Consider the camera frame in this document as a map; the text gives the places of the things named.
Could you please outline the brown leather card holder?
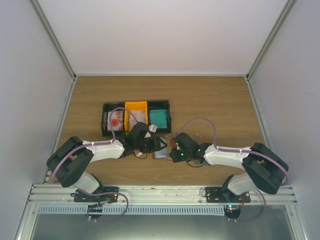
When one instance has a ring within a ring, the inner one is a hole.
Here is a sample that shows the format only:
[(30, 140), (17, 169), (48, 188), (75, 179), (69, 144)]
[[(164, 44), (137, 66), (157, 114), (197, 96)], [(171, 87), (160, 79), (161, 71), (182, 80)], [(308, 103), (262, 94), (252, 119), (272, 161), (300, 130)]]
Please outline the brown leather card holder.
[(160, 151), (156, 151), (152, 153), (152, 159), (153, 160), (159, 160), (159, 159), (172, 160), (172, 158), (170, 157), (170, 153), (172, 148), (176, 146), (174, 140), (172, 138), (165, 138), (165, 137), (161, 137), (160, 139), (167, 144), (167, 147), (165, 147)]

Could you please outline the green credit card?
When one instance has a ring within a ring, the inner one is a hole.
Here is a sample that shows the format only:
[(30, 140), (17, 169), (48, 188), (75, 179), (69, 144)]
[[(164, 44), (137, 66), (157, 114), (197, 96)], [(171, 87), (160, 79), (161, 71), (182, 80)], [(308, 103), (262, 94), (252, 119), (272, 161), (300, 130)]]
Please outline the green credit card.
[(165, 129), (168, 127), (167, 117), (168, 114), (165, 109), (152, 109), (149, 112), (150, 124), (155, 124), (158, 129)]

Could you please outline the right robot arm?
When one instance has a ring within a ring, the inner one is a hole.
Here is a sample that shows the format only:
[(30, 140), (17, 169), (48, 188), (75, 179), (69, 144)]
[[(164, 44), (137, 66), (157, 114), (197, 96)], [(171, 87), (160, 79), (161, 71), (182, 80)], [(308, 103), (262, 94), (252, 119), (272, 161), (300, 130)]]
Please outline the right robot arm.
[(239, 195), (260, 190), (269, 195), (277, 194), (280, 186), (289, 179), (289, 166), (262, 143), (251, 147), (221, 147), (213, 143), (197, 143), (182, 132), (174, 139), (175, 147), (170, 157), (174, 163), (193, 162), (198, 165), (224, 165), (242, 169), (245, 173), (230, 175), (221, 187), (221, 196), (228, 203)]

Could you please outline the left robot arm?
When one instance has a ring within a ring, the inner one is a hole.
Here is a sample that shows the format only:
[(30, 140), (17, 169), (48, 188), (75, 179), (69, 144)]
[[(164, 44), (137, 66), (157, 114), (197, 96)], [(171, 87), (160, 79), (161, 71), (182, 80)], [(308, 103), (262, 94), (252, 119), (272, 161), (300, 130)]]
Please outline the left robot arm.
[(136, 152), (152, 154), (168, 147), (154, 132), (156, 126), (138, 122), (131, 130), (107, 141), (82, 141), (79, 137), (69, 138), (46, 162), (52, 172), (52, 180), (62, 187), (75, 187), (85, 193), (92, 202), (103, 197), (103, 184), (86, 172), (90, 163), (106, 159), (122, 159)]

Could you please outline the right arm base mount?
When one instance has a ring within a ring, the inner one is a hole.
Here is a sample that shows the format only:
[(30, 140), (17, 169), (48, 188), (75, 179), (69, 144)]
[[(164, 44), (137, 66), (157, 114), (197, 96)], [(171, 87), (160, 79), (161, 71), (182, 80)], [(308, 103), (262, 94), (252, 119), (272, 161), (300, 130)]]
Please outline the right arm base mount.
[(249, 192), (241, 195), (235, 195), (228, 189), (221, 186), (207, 186), (200, 190), (200, 195), (206, 198), (207, 203), (250, 203), (251, 197)]

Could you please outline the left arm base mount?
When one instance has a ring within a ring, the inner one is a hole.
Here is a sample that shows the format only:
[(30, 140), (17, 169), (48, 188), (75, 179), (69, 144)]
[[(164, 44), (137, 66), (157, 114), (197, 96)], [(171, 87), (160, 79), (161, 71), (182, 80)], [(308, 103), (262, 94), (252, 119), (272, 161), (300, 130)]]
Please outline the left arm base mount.
[(70, 196), (76, 203), (116, 203), (118, 200), (119, 187), (103, 186), (99, 187), (94, 193), (84, 193), (77, 189)]

